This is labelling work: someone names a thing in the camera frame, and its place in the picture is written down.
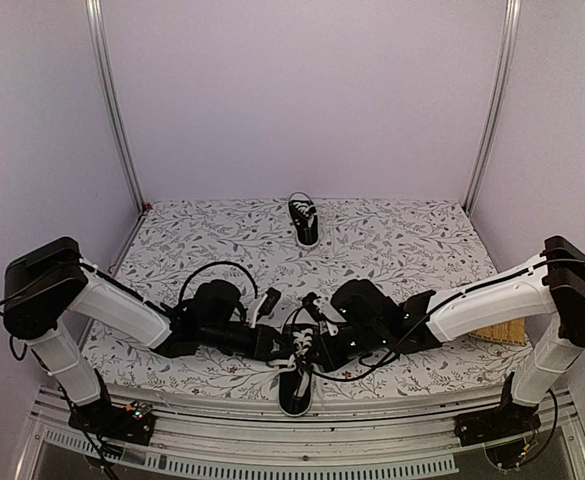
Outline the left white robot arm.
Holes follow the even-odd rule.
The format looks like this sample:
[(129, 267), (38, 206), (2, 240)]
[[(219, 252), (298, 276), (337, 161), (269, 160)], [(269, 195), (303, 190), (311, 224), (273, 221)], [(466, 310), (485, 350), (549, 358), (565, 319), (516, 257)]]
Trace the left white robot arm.
[(100, 434), (113, 433), (121, 415), (63, 326), (66, 312), (93, 318), (166, 358), (192, 355), (201, 346), (263, 362), (292, 351), (275, 328), (249, 321), (238, 288), (225, 280), (199, 286), (174, 307), (156, 305), (88, 263), (74, 239), (58, 238), (8, 264), (0, 317)]

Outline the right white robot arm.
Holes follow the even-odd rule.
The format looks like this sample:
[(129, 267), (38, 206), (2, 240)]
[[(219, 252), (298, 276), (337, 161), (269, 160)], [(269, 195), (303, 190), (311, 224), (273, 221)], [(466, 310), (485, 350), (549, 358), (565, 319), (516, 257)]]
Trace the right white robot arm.
[(509, 436), (526, 422), (527, 408), (537, 406), (585, 350), (585, 254), (554, 236), (540, 254), (479, 282), (397, 303), (369, 280), (350, 280), (329, 305), (311, 313), (338, 321), (338, 331), (317, 337), (308, 353), (326, 372), (381, 348), (408, 355), (510, 320), (551, 316), (531, 359), (513, 373), (507, 400), (490, 412), (489, 427)]

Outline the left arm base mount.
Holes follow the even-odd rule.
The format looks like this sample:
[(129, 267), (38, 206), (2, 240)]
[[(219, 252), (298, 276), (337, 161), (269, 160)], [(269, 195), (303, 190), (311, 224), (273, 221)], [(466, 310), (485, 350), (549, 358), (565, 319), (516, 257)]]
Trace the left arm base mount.
[(154, 433), (156, 416), (139, 403), (119, 407), (112, 404), (107, 391), (88, 404), (70, 402), (68, 424), (75, 429), (106, 439), (148, 446)]

